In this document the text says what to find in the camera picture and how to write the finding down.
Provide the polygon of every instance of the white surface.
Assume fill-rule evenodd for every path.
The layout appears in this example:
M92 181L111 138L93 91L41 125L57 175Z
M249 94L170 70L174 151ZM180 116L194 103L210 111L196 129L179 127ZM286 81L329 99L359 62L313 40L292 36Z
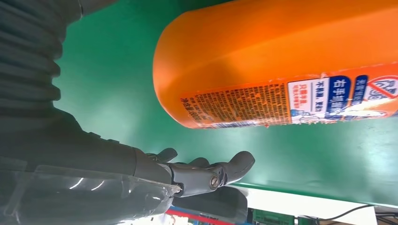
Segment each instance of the white surface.
M364 204L308 197L253 188L236 187L247 198L249 208L318 218L332 218ZM355 225L376 225L374 207L356 210L335 221Z

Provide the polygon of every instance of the plastic bottle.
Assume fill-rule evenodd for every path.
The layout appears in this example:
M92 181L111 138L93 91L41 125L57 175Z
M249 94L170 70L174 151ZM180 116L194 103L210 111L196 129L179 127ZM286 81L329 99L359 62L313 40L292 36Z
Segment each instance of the plastic bottle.
M188 128L398 115L398 1L236 0L162 33L153 83Z

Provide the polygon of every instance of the bottle label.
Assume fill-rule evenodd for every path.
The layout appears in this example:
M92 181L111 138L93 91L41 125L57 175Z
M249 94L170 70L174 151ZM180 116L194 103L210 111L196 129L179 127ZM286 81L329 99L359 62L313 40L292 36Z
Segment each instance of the bottle label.
M398 115L398 63L186 93L201 128L239 128Z

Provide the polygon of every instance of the white label section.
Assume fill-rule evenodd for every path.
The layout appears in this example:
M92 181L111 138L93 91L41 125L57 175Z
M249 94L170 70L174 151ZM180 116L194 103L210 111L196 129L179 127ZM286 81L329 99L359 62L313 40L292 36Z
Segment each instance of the white label section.
M288 83L292 123L311 123L325 118L329 78Z

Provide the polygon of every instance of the red wire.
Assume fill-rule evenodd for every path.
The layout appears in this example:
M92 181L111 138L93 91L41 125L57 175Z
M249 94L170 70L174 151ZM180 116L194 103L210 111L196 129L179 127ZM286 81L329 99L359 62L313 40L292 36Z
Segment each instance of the red wire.
M233 225L231 223L227 223L227 222L224 222L224 221L220 221L220 220L216 220L216 219L210 219L210 218L206 218L206 217L201 217L201 216L198 216L198 215L193 215L193 214L189 214L189 213L186 213L186 212L180 212L180 211L177 211L177 210L167 210L166 214L176 215L176 216L179 216L179 217L188 217L188 218L200 221L200 222L209 223L209 224L215 224L215 225Z

